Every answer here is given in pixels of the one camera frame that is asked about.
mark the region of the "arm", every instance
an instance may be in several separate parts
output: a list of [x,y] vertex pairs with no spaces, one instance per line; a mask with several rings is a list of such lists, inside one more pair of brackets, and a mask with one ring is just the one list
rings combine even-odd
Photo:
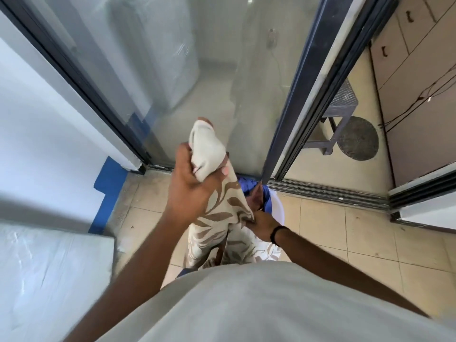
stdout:
[[[256,236],[271,241],[271,232],[280,224],[268,213],[255,212],[255,223],[247,223]],[[428,315],[394,290],[369,277],[343,260],[327,253],[289,229],[280,229],[275,242],[290,260],[321,278],[382,299],[422,316]]]
[[199,183],[191,171],[190,149],[176,152],[165,212],[115,281],[65,339],[95,341],[160,291],[171,255],[187,227],[201,216],[225,168]]

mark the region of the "tiled floor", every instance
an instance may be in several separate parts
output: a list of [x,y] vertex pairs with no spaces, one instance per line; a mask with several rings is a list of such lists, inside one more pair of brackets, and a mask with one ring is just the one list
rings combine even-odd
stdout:
[[[386,195],[393,188],[393,184],[386,141],[379,127],[380,107],[369,49],[366,49],[356,62],[348,76],[348,81],[358,99],[358,106],[353,115],[368,120],[379,136],[377,154],[370,160],[356,161],[346,156],[337,144],[333,148],[333,153],[328,156],[323,156],[320,149],[302,149],[285,178]],[[322,128],[327,137],[332,135],[328,120]]]
[[[129,174],[107,233],[117,235],[118,273],[160,218],[170,175]],[[384,213],[279,194],[285,224],[324,250],[403,294],[432,316],[456,309],[456,235],[390,223]],[[180,272],[183,235],[165,283]],[[282,253],[281,260],[289,261]]]

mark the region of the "black wristband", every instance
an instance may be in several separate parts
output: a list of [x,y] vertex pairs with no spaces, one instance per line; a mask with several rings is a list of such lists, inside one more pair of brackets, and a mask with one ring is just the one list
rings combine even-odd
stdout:
[[281,230],[281,229],[288,229],[288,228],[285,226],[277,226],[274,228],[274,230],[271,233],[271,242],[276,246],[279,246],[278,244],[276,244],[276,233],[278,230]]

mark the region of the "round drain cover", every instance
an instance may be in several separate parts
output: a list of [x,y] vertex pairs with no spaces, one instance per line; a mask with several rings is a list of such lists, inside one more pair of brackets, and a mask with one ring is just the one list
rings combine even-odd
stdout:
[[337,142],[342,152],[357,161],[373,158],[379,150],[379,136],[366,119],[352,116]]

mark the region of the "glass panel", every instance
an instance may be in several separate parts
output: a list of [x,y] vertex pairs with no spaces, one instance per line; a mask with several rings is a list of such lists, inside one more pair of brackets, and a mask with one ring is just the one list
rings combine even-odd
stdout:
[[320,0],[26,2],[152,163],[204,116],[259,176]]

